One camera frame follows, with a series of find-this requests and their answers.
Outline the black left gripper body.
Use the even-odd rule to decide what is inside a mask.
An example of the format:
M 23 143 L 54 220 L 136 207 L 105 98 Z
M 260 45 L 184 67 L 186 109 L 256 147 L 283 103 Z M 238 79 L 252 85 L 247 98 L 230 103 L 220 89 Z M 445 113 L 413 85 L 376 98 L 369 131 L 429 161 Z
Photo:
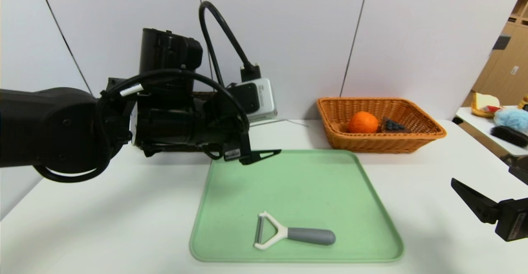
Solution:
M 245 134 L 238 110 L 222 95 L 139 95 L 137 147 L 147 157 L 162 152 L 204 152 L 237 160 Z

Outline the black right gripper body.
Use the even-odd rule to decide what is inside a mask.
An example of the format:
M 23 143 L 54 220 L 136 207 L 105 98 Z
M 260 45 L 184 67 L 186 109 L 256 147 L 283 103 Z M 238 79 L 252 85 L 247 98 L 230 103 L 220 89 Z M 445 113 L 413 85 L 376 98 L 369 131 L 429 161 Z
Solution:
M 506 199 L 498 208 L 495 233 L 505 242 L 528 238 L 528 199 Z

